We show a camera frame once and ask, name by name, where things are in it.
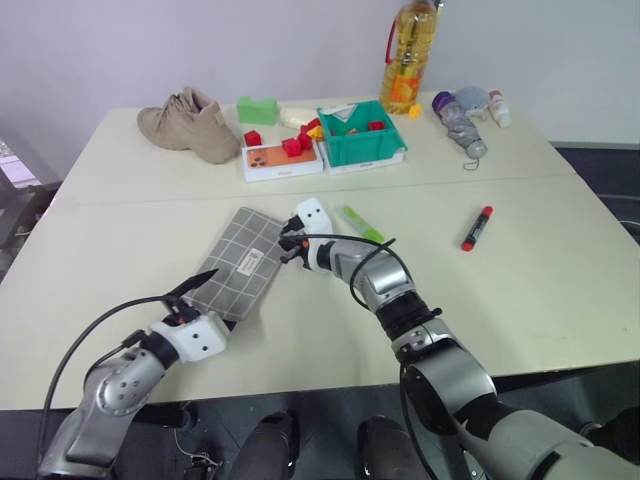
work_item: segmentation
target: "white wall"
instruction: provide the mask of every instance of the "white wall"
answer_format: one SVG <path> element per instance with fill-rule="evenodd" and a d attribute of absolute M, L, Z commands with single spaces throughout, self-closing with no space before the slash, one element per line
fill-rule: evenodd
<path fill-rule="evenodd" d="M 0 0 L 0 137 L 63 178 L 112 107 L 376 94 L 407 0 Z M 500 87 L 552 141 L 640 143 L 638 0 L 449 0 L 425 87 Z"/>

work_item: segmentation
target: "red marker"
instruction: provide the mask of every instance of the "red marker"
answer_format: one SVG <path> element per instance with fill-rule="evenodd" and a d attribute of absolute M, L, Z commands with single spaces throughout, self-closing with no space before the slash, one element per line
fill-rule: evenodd
<path fill-rule="evenodd" d="M 476 223 L 473 224 L 471 231 L 467 234 L 467 238 L 465 238 L 464 242 L 462 242 L 462 249 L 465 252 L 470 252 L 471 250 L 473 250 L 473 247 L 478 241 L 478 238 L 480 237 L 484 226 L 489 221 L 489 217 L 492 213 L 493 207 L 484 207 L 482 209 L 482 213 L 478 216 Z"/>

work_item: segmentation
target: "white table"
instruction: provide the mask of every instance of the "white table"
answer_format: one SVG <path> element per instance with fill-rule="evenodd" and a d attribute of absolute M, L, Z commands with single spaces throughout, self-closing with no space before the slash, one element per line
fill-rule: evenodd
<path fill-rule="evenodd" d="M 520 117 L 505 130 L 481 125 L 496 153 L 477 172 L 460 168 L 464 157 L 427 116 L 395 120 L 411 151 L 406 164 L 247 185 L 236 163 L 210 166 L 148 145 L 135 132 L 135 113 L 107 116 L 0 285 L 2 409 L 39 408 L 82 328 L 117 303 L 165 292 L 193 273 L 237 208 L 285 219 L 309 192 L 329 211 L 349 204 L 397 237 L 420 294 L 444 309 L 492 375 L 638 358 L 640 249 Z M 484 205 L 495 214 L 476 249 L 462 252 Z M 303 301 L 309 291 L 317 301 Z M 88 365 L 162 315 L 161 307 L 144 306 L 101 326 L 71 361 L 54 406 L 76 405 Z M 173 368 L 153 400 L 396 377 L 388 339 L 346 285 L 290 264 L 234 330 L 226 352 Z"/>

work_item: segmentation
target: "plastic bottle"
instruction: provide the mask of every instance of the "plastic bottle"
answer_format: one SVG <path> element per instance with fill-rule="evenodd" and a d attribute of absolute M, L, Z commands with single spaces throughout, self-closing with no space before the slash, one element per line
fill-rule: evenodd
<path fill-rule="evenodd" d="M 422 83 L 424 67 L 436 31 L 432 0 L 416 0 L 402 8 L 391 26 L 380 103 L 389 113 L 407 113 Z M 389 57 L 394 31 L 398 33 L 396 57 Z"/>
<path fill-rule="evenodd" d="M 511 125 L 511 112 L 507 106 L 507 102 L 502 98 L 500 90 L 491 90 L 489 92 L 489 111 L 491 116 L 500 127 L 508 127 Z"/>
<path fill-rule="evenodd" d="M 431 106 L 449 130 L 449 137 L 465 149 L 469 158 L 477 160 L 487 153 L 487 146 L 480 138 L 478 129 L 453 95 L 440 92 Z"/>

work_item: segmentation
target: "red bottle handle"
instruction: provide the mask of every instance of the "red bottle handle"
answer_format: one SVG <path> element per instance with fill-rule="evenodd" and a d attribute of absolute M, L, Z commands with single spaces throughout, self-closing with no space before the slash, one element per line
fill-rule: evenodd
<path fill-rule="evenodd" d="M 394 20 L 391 24 L 391 31 L 389 32 L 389 40 L 387 40 L 387 54 L 384 57 L 385 63 L 391 63 L 391 57 L 389 54 L 391 53 L 391 43 L 393 42 L 393 34 L 396 31 L 396 21 Z"/>

